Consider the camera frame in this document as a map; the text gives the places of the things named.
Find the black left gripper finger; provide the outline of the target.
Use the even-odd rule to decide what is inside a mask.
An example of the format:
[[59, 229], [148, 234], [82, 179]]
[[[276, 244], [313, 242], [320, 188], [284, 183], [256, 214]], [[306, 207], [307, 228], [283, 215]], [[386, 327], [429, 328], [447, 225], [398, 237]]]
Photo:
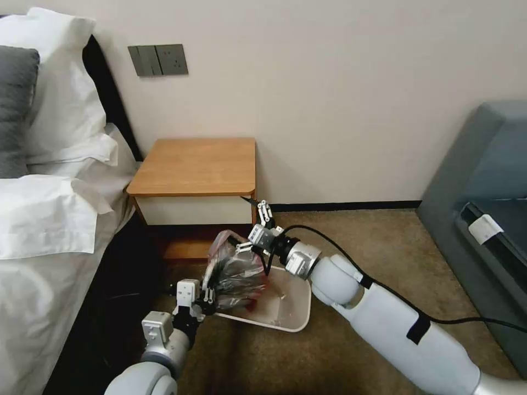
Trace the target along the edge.
[[201, 281], [201, 308], [205, 315], [216, 312], [216, 286], [218, 283], [218, 270], [215, 265], [208, 265]]

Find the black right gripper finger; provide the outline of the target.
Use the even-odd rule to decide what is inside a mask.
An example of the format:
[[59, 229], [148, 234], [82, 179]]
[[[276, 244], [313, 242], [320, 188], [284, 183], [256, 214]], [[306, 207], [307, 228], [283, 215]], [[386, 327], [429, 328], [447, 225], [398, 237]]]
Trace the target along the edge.
[[259, 222], [262, 227], [266, 229], [275, 228], [275, 220], [273, 218], [271, 208], [266, 200], [257, 201], [251, 197], [244, 196], [242, 196], [242, 199], [257, 209]]
[[261, 247], [254, 245], [250, 241], [236, 245], [236, 254], [240, 254], [243, 252], [252, 252], [260, 258], [264, 257], [264, 250]]

